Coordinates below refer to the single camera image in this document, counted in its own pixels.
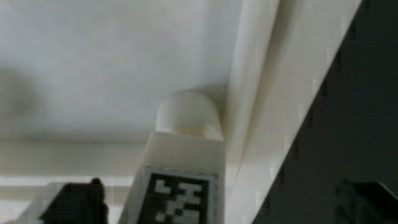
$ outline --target white surface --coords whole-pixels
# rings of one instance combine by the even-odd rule
[[[138,141],[165,96],[221,107],[241,0],[0,0],[0,139]]]
[[[227,186],[239,169],[276,6],[278,0],[243,0],[223,118]]]
[[[106,187],[109,224],[117,223],[143,144],[0,142],[0,223],[19,216],[49,182]]]
[[[280,1],[243,161],[225,208],[227,224],[252,223],[356,5],[355,0]]]
[[[156,131],[221,140],[216,106],[204,94],[179,91],[161,102]]]

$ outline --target white ceiling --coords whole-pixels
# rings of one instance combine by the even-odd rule
[[[221,108],[241,0],[0,0],[0,138],[145,141],[166,95]]]

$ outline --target white wall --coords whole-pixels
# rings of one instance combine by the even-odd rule
[[[145,141],[156,107],[221,107],[241,0],[0,0],[0,138]]]

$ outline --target white panel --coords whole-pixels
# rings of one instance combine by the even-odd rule
[[[0,0],[0,138],[145,141],[172,92],[221,104],[237,14],[239,0]]]
[[[239,168],[276,6],[278,0],[243,0],[223,119],[227,186]]]
[[[225,223],[252,223],[356,10],[356,0],[282,0]]]

